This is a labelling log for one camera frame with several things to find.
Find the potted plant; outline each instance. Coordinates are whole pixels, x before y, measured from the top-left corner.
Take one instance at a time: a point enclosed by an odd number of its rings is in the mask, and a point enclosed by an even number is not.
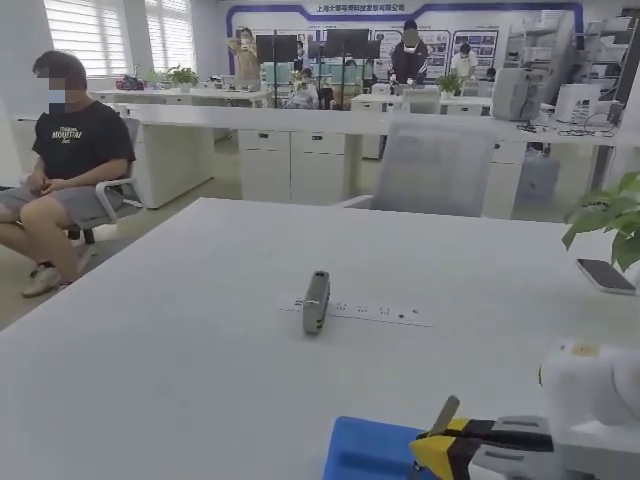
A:
[[[454,93],[460,90],[460,77],[455,73],[443,75],[438,78],[438,88],[442,98],[451,98]]]
[[[571,227],[562,237],[569,249],[579,233],[616,232],[611,243],[611,264],[624,272],[640,260],[640,172],[629,172],[617,187],[592,192],[567,218]]]
[[[169,80],[174,87],[179,87],[183,93],[188,93],[191,87],[195,87],[200,81],[196,72],[190,68],[180,68],[180,65],[172,67],[167,71],[167,80]]]

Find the hand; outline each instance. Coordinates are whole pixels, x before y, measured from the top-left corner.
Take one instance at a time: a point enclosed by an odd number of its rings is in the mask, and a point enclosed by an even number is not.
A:
[[[62,180],[60,178],[54,178],[51,180],[47,180],[45,183],[45,188],[40,192],[41,195],[49,195],[52,192],[57,192],[58,190],[64,190],[65,188],[69,188],[69,180]]]
[[[42,170],[36,170],[27,178],[27,186],[34,192],[41,191],[49,181]]]

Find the leg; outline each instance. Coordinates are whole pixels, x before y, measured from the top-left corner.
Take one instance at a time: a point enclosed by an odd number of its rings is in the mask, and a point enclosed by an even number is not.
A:
[[[37,197],[26,188],[6,190],[0,194],[0,245],[36,263],[42,263],[47,258],[17,224],[20,209],[35,198]]]
[[[58,270],[63,282],[74,282],[80,276],[73,245],[64,233],[72,222],[65,208],[48,195],[25,205],[20,220],[31,241]]]

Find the sneaker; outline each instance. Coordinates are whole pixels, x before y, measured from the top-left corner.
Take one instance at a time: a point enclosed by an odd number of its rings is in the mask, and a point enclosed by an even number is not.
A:
[[[35,275],[31,279],[31,284],[22,291],[24,298],[33,298],[44,295],[58,286],[60,275],[55,268],[38,267]]]

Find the window blind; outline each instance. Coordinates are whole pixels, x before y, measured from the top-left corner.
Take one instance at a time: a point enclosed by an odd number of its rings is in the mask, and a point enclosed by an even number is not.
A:
[[[122,0],[44,0],[53,46],[78,57],[89,77],[130,71]]]
[[[195,70],[193,27],[188,0],[145,0],[155,70]]]

